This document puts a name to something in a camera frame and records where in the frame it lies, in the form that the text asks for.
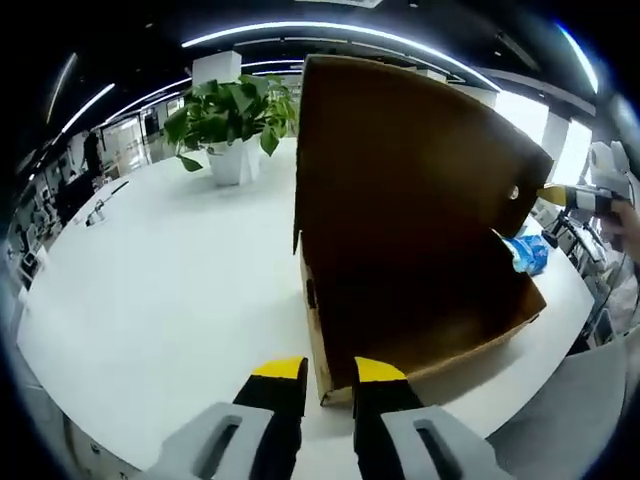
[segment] potted plant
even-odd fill
[[[241,75],[238,80],[212,80],[192,88],[184,107],[164,123],[167,141],[176,146],[176,156],[184,167],[190,172],[202,168],[181,153],[185,147],[204,149],[218,185],[255,179],[258,142],[271,156],[296,123],[291,93],[279,77]]]

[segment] box flap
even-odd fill
[[[551,165],[510,122],[447,85],[376,62],[310,56],[294,249],[302,231],[317,276],[372,259],[379,268],[423,263],[491,228],[513,236]]]

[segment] ceiling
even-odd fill
[[[460,75],[470,85],[478,83],[463,70],[450,68],[446,62],[411,51],[405,45],[350,32],[289,28],[248,32],[181,48],[182,42],[207,33],[267,21],[328,21],[383,30],[434,47],[467,65],[516,72],[594,102],[584,72],[560,31],[550,22],[559,18],[581,44],[593,48],[590,53],[607,58],[614,67],[623,65],[616,70],[619,77],[613,77],[617,83],[634,84],[633,74],[624,67],[628,62],[623,61],[617,49],[621,38],[616,43],[615,35],[611,36],[610,22],[608,27],[602,25],[607,18],[615,17],[620,26],[625,17],[620,19],[619,9],[607,12],[601,6],[597,12],[576,12],[566,6],[572,2],[541,0],[535,2],[535,7],[546,18],[542,20],[525,10],[523,3],[421,0],[418,8],[412,8],[407,0],[383,0],[376,8],[365,9],[294,0],[113,0],[99,4],[63,0],[37,8],[24,2],[15,7],[13,14],[23,35],[9,45],[5,67],[11,72],[8,91],[14,94],[10,104],[15,102],[16,108],[12,109],[15,131],[10,134],[11,150],[3,166],[18,164],[27,153],[56,137],[78,109],[110,83],[115,83],[114,89],[96,102],[68,135],[94,127],[140,96],[185,78],[185,68],[195,58],[230,48],[240,52],[247,62],[338,53],[400,66],[419,65],[401,55],[344,43],[350,40],[420,57],[447,68],[452,75]],[[622,27],[620,34],[627,38]],[[287,40],[236,45],[282,37],[323,37],[341,42]],[[72,53],[77,60],[59,89],[47,122],[56,81]],[[599,77],[604,66],[596,65]],[[64,138],[59,144],[64,145]]]

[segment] white table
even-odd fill
[[[18,344],[39,381],[87,434],[132,465],[152,465],[168,435],[231,401],[271,359],[311,359],[292,255],[295,144],[259,180],[214,189],[208,169],[176,160],[136,171],[90,228],[70,223],[36,277]],[[105,186],[83,207],[104,198]],[[548,306],[502,347],[415,385],[486,437],[551,376],[592,305],[565,255],[535,278]],[[359,478],[353,422],[320,408],[309,368],[294,478]]]

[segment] yellow object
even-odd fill
[[[404,373],[388,363],[356,357],[356,364],[361,382],[391,382],[407,379]]]
[[[251,375],[273,378],[298,378],[298,370],[304,357],[290,357],[281,360],[272,360],[261,367],[256,368]]]
[[[545,185],[538,190],[538,196],[561,207],[567,206],[567,189],[563,185]]]

